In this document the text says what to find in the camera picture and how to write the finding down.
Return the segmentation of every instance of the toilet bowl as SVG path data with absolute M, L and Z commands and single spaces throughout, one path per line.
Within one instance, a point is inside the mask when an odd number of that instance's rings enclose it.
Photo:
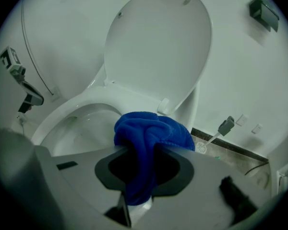
M 200 0 L 130 0 L 109 29 L 98 74 L 42 122 L 32 142 L 52 156 L 108 148 L 116 121 L 135 111 L 169 116 L 191 131 L 211 39 Z

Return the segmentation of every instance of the toilet paper holder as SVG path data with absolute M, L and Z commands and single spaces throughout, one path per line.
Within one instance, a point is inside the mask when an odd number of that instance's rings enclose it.
M 264 0 L 252 0 L 249 4 L 250 16 L 263 25 L 268 31 L 278 30 L 279 16 Z

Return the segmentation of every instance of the cable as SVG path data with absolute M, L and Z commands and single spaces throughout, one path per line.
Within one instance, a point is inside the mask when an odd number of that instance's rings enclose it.
M 24 135 L 24 124 L 21 123 L 20 125 L 21 125 L 21 127 L 23 128 L 23 135 Z
M 35 68 L 35 70 L 36 70 L 39 78 L 42 80 L 43 84 L 45 85 L 45 87 L 48 89 L 48 91 L 50 92 L 51 95 L 54 95 L 54 94 L 50 91 L 50 89 L 48 88 L 48 86 L 46 85 L 46 83 L 44 82 L 44 80 L 42 79 L 42 77 L 40 76 L 40 74 L 39 74 L 39 72 L 38 72 L 38 70 L 37 70 L 37 68 L 36 68 L 36 65 L 34 64 L 34 61 L 33 61 L 33 59 L 32 59 L 32 56 L 31 56 L 31 54 L 30 54 L 30 51 L 32 51 L 32 50 L 31 50 L 31 48 L 30 48 L 29 41 L 28 41 L 28 39 L 27 39 L 27 34 L 26 34 L 26 31 L 25 31 L 25 26 L 24 26 L 24 0 L 22 0 L 22 4 L 21 4 L 21 28 L 22 28 L 22 30 L 23 30 L 25 47 L 27 48 L 27 51 L 28 51 L 29 57 L 30 57 L 30 59 L 31 59 L 31 61 L 32 61 L 32 64 L 33 64 L 33 66 L 34 66 L 34 68 Z
M 261 166 L 264 166 L 264 165 L 266 165 L 266 164 L 268 164 L 269 162 L 266 162 L 266 163 L 263 163 L 263 164 L 261 164 L 261 165 L 258 165 L 258 166 L 256 166 L 256 167 L 254 167 L 254 168 L 251 168 L 249 171 L 247 171 L 244 175 L 247 175 L 249 172 L 251 172 L 252 170 L 254 170 L 254 169 L 256 169 L 256 168 L 258 168 L 258 167 L 261 167 Z

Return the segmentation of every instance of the baseboard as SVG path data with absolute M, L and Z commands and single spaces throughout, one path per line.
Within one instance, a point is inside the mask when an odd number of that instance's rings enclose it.
M 202 132 L 202 131 L 195 129 L 195 128 L 192 128 L 191 135 L 196 136 L 196 137 L 203 139 L 203 140 L 209 140 L 212 137 L 211 135 L 206 134 L 205 132 Z M 259 160 L 262 162 L 268 162 L 267 158 L 264 158 L 264 157 L 262 157 L 256 153 L 253 153 L 251 151 L 248 151 L 248 150 L 243 149 L 241 147 L 238 147 L 236 145 L 230 144 L 226 141 L 220 140 L 219 138 L 215 139 L 212 143 L 215 145 L 218 145 L 220 147 L 226 148 L 228 150 L 240 153 L 240 154 L 247 156 L 247 157 L 250 157 L 252 159 L 256 159 L 256 160 Z

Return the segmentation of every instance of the towel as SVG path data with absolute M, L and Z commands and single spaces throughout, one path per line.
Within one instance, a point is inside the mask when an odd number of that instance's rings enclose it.
M 165 144 L 195 150 L 188 130 L 173 119 L 149 112 L 132 112 L 120 117 L 114 126 L 115 145 L 130 145 L 137 152 L 137 176 L 126 185 L 126 203 L 146 202 L 157 186 L 154 171 L 154 146 Z

